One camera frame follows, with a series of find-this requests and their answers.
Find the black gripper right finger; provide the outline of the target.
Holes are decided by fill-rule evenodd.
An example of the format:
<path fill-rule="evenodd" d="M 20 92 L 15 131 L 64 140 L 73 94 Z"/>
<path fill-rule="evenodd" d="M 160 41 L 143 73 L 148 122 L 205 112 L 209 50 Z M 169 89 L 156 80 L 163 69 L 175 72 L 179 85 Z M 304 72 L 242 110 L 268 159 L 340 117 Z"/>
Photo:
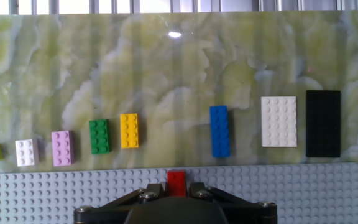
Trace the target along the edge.
<path fill-rule="evenodd" d="M 192 182 L 188 196 L 217 205 L 229 223 L 277 224 L 277 204 L 270 201 L 252 203 L 202 182 Z"/>

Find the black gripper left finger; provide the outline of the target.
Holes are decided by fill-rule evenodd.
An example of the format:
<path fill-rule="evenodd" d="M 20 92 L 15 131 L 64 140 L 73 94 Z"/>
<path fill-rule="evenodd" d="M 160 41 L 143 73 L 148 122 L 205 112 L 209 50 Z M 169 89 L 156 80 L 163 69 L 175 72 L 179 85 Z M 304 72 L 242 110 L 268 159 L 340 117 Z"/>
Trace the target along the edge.
<path fill-rule="evenodd" d="M 164 198 L 167 183 L 148 184 L 101 207 L 82 205 L 73 212 L 74 223 L 124 223 L 133 208 Z"/>

